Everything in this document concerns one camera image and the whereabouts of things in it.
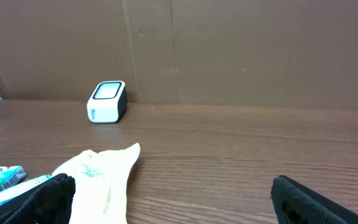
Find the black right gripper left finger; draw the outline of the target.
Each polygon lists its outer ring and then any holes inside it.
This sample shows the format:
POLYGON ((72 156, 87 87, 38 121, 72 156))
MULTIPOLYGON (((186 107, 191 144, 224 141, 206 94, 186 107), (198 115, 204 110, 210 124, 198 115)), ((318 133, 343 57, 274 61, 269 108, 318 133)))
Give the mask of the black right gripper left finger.
POLYGON ((68 224, 75 179, 58 174, 0 206, 0 224, 68 224))

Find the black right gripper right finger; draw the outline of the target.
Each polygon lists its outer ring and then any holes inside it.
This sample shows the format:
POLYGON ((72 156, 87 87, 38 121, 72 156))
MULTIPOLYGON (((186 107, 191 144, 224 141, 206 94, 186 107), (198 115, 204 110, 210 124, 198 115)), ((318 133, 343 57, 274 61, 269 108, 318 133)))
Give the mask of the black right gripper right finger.
POLYGON ((274 178, 270 194, 279 224, 358 224, 358 214, 285 175, 274 178))

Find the green toilet tissue wipes pack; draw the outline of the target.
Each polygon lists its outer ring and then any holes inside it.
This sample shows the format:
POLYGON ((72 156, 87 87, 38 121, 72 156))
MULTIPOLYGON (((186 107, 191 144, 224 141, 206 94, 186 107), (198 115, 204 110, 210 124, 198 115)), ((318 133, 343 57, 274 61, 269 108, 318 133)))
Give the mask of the green toilet tissue wipes pack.
POLYGON ((42 184, 43 182, 51 179, 52 176, 42 175, 40 177, 36 177, 34 179, 27 180, 25 182, 21 182, 15 186, 12 186, 6 190, 3 190, 0 192, 0 206, 8 202, 9 200, 13 199, 14 197, 17 197, 24 192, 33 189, 34 187, 42 184))

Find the beige clear plastic pouch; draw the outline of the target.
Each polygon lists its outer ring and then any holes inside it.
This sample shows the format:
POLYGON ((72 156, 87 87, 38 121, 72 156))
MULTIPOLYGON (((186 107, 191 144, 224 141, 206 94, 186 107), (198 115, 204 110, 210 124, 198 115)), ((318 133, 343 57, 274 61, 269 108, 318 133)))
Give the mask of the beige clear plastic pouch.
POLYGON ((121 150, 85 150, 58 166, 52 176, 75 180, 70 223, 126 223, 127 182, 140 144, 121 150))

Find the teal Kleenex tissue pack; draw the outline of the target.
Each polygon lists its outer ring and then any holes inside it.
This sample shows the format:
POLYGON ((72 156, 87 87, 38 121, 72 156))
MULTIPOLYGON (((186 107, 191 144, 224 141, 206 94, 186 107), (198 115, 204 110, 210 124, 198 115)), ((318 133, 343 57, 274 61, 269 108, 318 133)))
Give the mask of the teal Kleenex tissue pack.
POLYGON ((26 176, 22 166, 0 167, 0 191, 18 184, 26 176))

